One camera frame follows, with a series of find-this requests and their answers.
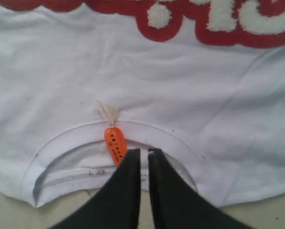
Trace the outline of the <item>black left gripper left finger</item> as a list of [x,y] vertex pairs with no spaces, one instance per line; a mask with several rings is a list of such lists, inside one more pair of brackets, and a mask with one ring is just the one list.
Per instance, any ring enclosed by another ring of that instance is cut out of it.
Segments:
[[52,229],[136,229],[141,197],[140,150],[127,151],[105,185]]

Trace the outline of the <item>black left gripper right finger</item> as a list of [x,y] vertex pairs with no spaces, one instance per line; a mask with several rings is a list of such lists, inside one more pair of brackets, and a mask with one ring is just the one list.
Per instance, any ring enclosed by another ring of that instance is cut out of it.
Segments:
[[148,154],[149,194],[157,229],[247,229],[194,191],[161,149]]

